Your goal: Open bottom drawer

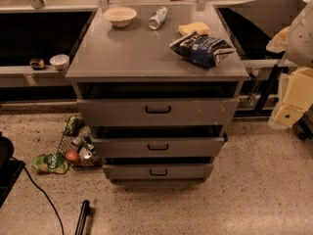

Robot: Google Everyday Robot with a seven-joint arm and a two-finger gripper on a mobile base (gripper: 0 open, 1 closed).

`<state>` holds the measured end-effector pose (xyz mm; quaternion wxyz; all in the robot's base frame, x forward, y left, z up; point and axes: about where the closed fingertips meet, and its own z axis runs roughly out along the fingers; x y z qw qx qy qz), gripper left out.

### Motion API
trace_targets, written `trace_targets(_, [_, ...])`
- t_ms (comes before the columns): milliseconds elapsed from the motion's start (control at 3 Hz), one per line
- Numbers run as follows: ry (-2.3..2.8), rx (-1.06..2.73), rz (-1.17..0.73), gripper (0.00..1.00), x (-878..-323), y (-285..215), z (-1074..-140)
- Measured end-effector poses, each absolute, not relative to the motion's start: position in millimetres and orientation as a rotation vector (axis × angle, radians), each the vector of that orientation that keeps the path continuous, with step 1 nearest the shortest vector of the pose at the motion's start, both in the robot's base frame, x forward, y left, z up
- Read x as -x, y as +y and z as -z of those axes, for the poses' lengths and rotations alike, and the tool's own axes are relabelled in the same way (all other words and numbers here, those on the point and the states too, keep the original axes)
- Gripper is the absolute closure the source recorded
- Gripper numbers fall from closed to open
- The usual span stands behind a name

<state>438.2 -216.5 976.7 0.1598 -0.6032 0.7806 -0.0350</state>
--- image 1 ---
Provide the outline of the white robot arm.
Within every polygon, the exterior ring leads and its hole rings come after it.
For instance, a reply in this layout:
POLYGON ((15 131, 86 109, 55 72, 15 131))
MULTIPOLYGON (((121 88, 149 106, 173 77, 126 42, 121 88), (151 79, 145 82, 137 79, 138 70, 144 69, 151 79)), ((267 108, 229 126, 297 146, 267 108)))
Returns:
POLYGON ((279 101, 268 120, 274 129, 292 127, 313 105, 313 1, 267 44, 270 52, 284 52, 278 67, 292 65, 294 71, 279 78, 279 101))

